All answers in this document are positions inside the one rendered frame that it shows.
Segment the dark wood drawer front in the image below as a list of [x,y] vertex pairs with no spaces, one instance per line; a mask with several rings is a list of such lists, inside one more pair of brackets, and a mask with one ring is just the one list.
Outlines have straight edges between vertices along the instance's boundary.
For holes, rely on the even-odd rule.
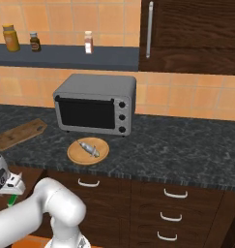
[[[131,182],[127,179],[56,170],[49,170],[47,175],[62,183],[65,187],[76,193],[81,198],[90,195],[128,197],[131,193]],[[79,178],[85,183],[97,183],[99,180],[100,185],[96,188],[82,187],[77,183]]]
[[[188,191],[189,195],[186,199],[169,198],[164,195],[164,188],[167,192],[173,194],[184,194],[186,191]],[[146,199],[155,202],[166,202],[175,205],[189,205],[195,207],[206,206],[207,208],[217,208],[222,197],[222,191],[133,180],[132,195],[140,199]]]
[[[174,242],[158,239],[157,232],[167,237],[178,235]],[[203,248],[208,232],[203,230],[160,229],[157,227],[139,226],[131,236],[132,248]]]
[[[164,221],[160,212],[164,216],[178,218],[180,214],[183,215],[181,222]],[[184,227],[192,229],[207,230],[216,215],[215,209],[193,209],[193,208],[176,208],[164,207],[158,205],[141,205],[137,209],[137,219],[144,223],[162,224],[165,226]]]

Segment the grey piece of meat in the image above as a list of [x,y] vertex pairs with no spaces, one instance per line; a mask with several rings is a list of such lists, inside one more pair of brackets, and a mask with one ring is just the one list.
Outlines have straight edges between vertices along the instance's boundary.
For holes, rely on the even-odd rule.
[[79,141],[78,144],[87,152],[90,154],[91,157],[98,158],[100,156],[100,152],[97,150],[96,147],[91,146],[90,144]]

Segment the dark brown jar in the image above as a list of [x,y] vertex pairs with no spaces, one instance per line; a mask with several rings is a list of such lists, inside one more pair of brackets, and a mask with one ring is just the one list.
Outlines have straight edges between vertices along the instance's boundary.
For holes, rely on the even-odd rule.
[[41,50],[40,39],[38,38],[38,34],[36,32],[30,33],[30,45],[34,52]]

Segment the yellow jar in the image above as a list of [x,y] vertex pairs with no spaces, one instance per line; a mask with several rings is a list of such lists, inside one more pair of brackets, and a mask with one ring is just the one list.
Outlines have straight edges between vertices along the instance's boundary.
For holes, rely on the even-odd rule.
[[3,36],[8,51],[16,52],[20,50],[18,37],[12,24],[3,25]]

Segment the dark wood cabinet panel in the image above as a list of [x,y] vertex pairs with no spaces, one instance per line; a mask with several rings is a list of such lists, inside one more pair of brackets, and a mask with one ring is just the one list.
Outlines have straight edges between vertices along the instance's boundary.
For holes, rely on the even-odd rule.
[[203,248],[235,248],[235,192],[225,192]]

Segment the black toaster oven door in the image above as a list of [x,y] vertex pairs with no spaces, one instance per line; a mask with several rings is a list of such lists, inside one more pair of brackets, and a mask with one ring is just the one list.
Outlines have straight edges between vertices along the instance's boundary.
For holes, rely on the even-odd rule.
[[67,126],[100,129],[115,128],[114,100],[87,100],[55,97],[62,123]]

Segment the dark wood cupboard door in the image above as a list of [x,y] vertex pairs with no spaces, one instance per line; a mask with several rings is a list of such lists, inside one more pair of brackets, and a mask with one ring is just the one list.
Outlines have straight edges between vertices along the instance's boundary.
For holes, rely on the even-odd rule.
[[[146,58],[150,1],[152,41]],[[138,69],[235,76],[235,0],[141,0]]]

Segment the dark grey wall shelf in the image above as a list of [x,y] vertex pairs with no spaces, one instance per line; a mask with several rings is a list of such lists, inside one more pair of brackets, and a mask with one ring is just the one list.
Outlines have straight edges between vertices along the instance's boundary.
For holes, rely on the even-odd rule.
[[34,52],[30,45],[21,45],[17,52],[10,52],[0,44],[0,66],[54,69],[137,72],[139,48],[132,46],[95,46],[86,54],[84,46],[42,45]]

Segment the white and red bottle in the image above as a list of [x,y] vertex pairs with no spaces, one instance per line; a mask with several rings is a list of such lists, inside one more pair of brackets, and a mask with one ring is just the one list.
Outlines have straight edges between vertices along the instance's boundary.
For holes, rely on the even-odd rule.
[[85,53],[92,54],[94,46],[93,46],[93,35],[91,31],[85,32],[84,45],[85,45]]

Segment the green-handled knife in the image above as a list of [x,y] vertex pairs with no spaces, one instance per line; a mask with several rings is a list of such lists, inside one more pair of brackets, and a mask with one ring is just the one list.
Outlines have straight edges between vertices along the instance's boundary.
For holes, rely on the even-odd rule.
[[15,201],[17,199],[17,195],[11,195],[11,197],[8,200],[7,207],[11,207],[15,204]]

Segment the round wooden plate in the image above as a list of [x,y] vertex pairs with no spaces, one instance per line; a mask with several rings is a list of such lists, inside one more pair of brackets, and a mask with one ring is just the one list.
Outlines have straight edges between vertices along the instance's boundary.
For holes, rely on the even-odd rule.
[[[100,152],[98,158],[91,157],[79,144],[79,141],[86,142],[97,148]],[[83,138],[74,141],[68,148],[67,155],[71,161],[83,166],[90,166],[101,162],[109,153],[109,146],[106,141],[99,138]]]

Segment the wooden cutting board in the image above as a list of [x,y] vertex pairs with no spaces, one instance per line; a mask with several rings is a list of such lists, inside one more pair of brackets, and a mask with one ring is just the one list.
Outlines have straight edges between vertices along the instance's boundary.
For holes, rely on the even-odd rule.
[[5,131],[0,134],[0,151],[32,139],[44,132],[47,124],[40,118],[32,120],[28,123],[19,125],[11,130]]

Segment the grey toaster oven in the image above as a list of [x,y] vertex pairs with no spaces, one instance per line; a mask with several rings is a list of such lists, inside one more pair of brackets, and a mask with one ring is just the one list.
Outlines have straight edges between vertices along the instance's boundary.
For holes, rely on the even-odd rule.
[[[113,99],[115,128],[100,129],[64,125],[62,123],[59,105],[55,102],[56,96],[60,96],[61,98],[103,101]],[[54,91],[53,100],[58,126],[64,131],[128,136],[132,131],[132,118],[135,112],[136,79],[131,76],[72,74]],[[125,102],[126,106],[120,108],[120,102]],[[120,114],[126,116],[124,121],[119,119]],[[126,133],[120,133],[120,127],[125,127]]]

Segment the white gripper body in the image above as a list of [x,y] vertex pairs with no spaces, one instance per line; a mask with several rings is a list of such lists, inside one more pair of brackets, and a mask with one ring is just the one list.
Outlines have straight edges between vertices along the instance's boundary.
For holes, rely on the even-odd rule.
[[23,195],[25,192],[25,184],[22,181],[22,173],[11,173],[10,178],[3,187],[3,193],[9,195]]

